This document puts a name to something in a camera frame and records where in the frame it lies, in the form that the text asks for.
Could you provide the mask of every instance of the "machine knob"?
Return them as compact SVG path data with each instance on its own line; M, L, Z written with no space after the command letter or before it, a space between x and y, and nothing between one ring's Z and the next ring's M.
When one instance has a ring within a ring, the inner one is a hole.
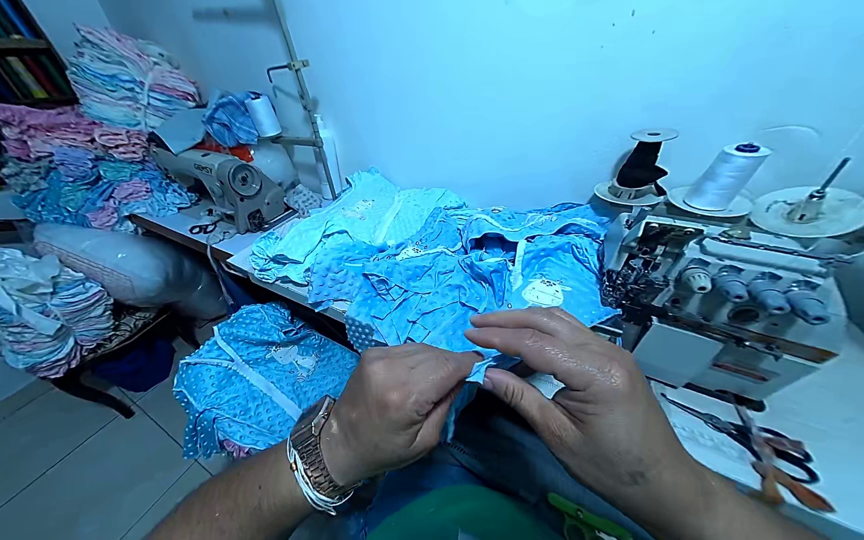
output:
M685 269L678 274L682 284L693 292L706 294L713 290L713 277L709 274L709 262L701 258L690 260Z
M785 298L792 306L792 313L810 325L824 325L833 318L826 304L810 290L789 290L785 292Z
M749 283L751 298L770 315L785 315L792 311L786 295L779 290L779 282L771 278L756 278Z
M742 279L741 268L736 266L722 268L712 279L712 284L729 302L739 303L749 300L749 287Z

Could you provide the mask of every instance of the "right hand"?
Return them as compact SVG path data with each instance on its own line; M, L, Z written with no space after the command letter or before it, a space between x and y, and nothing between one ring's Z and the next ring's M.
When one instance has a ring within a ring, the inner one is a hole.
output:
M558 307L477 315L465 336L565 385L546 399L515 374L483 387L518 411L570 474L603 495L670 487L699 465L676 437L632 355Z

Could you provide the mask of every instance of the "finger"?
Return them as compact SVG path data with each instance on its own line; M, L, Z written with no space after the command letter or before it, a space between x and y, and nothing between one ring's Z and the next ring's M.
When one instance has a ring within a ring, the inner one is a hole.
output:
M472 373L475 362L482 361L482 354L451 352L435 347L429 349L408 358L406 362L412 368L409 385L413 388L415 397L434 404Z
M558 307L529 307L475 315L470 319L476 328L532 329L563 341L585 337L590 330L578 319Z
M508 371L486 369L482 387L509 405L529 423L542 439L561 439L573 425L558 405L546 399L538 388Z
M449 418L449 411L452 409L452 404L455 403L455 398L459 396L459 392L465 386L460 382L452 387L452 389L439 402L432 407L428 416L425 417L425 422L418 429L418 435L415 436L416 448L423 451L431 450L439 444L442 438L442 427L446 424L446 419Z
M518 357L535 371L551 374L573 390L588 386L589 366L574 358L566 342L558 337L535 329L505 327L469 328L465 337L479 347Z

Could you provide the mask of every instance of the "green fabric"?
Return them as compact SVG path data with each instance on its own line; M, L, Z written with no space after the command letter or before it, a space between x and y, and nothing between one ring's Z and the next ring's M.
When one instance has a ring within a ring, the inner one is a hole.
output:
M487 487L457 485L432 491L390 515L368 540L562 540L523 504Z

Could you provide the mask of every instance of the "wristwatch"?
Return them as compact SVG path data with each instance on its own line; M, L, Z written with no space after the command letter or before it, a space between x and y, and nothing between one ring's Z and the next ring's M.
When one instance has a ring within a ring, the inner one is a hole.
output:
M333 406L335 406L334 398L322 396L298 417L289 438L292 441L292 448L298 456L298 461L301 462L302 468L308 476L310 487L316 490L319 495L337 500L353 492L358 484L340 485L332 477L329 468L326 467L326 460L322 456L322 429L329 421ZM295 463L292 464L292 470L293 472L296 470Z

